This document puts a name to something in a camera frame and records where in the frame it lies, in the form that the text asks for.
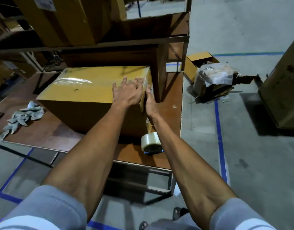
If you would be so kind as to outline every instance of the hand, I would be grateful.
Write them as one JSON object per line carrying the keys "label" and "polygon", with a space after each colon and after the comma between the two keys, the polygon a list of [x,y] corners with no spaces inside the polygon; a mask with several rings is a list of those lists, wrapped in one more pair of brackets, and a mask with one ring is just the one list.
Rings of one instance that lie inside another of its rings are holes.
{"label": "hand", "polygon": [[125,108],[138,104],[143,95],[143,81],[143,78],[139,79],[137,77],[134,81],[129,80],[127,83],[127,77],[124,77],[120,87],[117,87],[116,83],[114,83],[113,103],[120,104]]}
{"label": "hand", "polygon": [[148,119],[151,121],[151,123],[153,123],[153,120],[159,117],[160,114],[159,114],[158,105],[150,92],[150,85],[148,85],[146,88],[146,96],[147,96],[146,113],[147,113]]}

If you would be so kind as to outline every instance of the forearm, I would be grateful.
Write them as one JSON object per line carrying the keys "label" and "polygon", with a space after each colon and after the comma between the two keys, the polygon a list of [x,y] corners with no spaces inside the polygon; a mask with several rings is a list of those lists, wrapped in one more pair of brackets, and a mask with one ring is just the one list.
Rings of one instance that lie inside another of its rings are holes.
{"label": "forearm", "polygon": [[77,198],[91,218],[111,170],[126,108],[112,104],[107,114],[73,147],[45,178]]}
{"label": "forearm", "polygon": [[161,116],[153,123],[193,220],[203,230],[208,229],[214,211],[236,197],[235,193]]}

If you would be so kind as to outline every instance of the concrete floor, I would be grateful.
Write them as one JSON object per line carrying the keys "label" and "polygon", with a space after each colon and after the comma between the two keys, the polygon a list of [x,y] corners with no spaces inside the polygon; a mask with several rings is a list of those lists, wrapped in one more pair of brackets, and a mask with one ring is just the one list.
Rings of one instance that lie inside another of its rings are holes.
{"label": "concrete floor", "polygon": [[[141,2],[142,16],[183,11],[184,2]],[[134,5],[128,18],[137,18]],[[265,78],[294,40],[294,0],[193,0],[188,54],[209,51],[243,74]],[[263,52],[256,56],[233,53]],[[219,169],[214,103],[196,104],[184,81],[182,138],[205,160]],[[218,101],[225,158],[233,190],[277,229],[294,229],[294,136],[278,131],[257,95],[257,85],[237,85],[227,102]],[[28,153],[30,148],[9,145]],[[32,156],[49,162],[55,152],[34,149]],[[21,158],[0,150],[0,188]],[[25,161],[3,190],[23,199],[48,173],[42,165]],[[165,187],[165,177],[140,174],[141,181]],[[91,227],[137,229],[141,221],[172,218],[175,206],[185,206],[181,196],[160,200],[149,193],[121,188],[111,193],[110,184],[93,216]],[[0,219],[16,204],[0,198]]]}

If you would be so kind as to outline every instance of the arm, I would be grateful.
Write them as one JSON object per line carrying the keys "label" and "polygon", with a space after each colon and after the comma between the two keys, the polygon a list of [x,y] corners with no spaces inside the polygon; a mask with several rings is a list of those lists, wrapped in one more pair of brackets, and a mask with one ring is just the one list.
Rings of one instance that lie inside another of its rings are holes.
{"label": "arm", "polygon": [[125,77],[113,84],[113,104],[107,114],[50,172],[43,185],[52,185],[79,200],[88,219],[94,214],[113,164],[115,148],[128,108],[142,97],[142,81]]}
{"label": "arm", "polygon": [[191,217],[200,228],[209,229],[212,214],[228,199],[237,196],[221,176],[171,130],[159,114],[150,87],[146,95],[147,115],[157,130]]}

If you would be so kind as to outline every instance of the tape roll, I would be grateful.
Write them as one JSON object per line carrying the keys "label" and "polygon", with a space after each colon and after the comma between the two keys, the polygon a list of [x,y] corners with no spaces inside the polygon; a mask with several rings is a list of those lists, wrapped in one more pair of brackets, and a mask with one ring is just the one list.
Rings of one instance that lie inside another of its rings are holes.
{"label": "tape roll", "polygon": [[141,138],[142,151],[149,154],[162,152],[162,145],[156,132],[143,135]]}

